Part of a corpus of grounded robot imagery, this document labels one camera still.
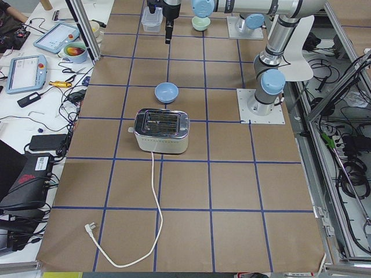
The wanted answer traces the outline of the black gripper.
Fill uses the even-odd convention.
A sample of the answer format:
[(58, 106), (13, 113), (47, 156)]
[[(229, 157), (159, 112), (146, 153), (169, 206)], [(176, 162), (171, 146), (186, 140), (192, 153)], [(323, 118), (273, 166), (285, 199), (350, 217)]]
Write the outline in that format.
[(173, 20), (180, 14), (181, 0), (164, 0), (163, 16), (167, 19), (165, 25), (165, 43), (170, 44), (173, 34)]

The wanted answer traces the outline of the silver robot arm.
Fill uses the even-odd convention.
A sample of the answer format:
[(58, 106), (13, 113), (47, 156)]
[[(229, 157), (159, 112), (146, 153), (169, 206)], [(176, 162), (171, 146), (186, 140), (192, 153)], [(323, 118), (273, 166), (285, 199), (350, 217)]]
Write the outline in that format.
[[(191, 1), (191, 8), (198, 19), (210, 17), (221, 5), (223, 13), (232, 13), (235, 1)], [(179, 17), (181, 1), (162, 1), (163, 16), (166, 18), (166, 39), (169, 44), (172, 38), (174, 20)], [(233, 39), (262, 40), (265, 16), (262, 13), (242, 13), (239, 16), (227, 16), (228, 35)]]
[(260, 13), (278, 15), (265, 49), (254, 60), (257, 88), (249, 97), (249, 110), (258, 116), (266, 116), (285, 86), (286, 79), (278, 66), (284, 51), (300, 21), (312, 16), (325, 5), (325, 1), (192, 1), (197, 17), (205, 18), (213, 12)]

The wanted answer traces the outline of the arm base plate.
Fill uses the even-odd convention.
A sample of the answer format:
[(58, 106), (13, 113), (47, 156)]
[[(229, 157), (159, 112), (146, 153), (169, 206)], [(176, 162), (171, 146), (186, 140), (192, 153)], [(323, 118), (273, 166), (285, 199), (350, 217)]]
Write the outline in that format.
[(262, 14), (250, 14), (245, 19), (240, 16), (227, 17), (228, 35), (231, 39), (263, 40)]
[(255, 89), (237, 89), (240, 122), (243, 124), (284, 125), (285, 118), (279, 97), (272, 104), (255, 98)]

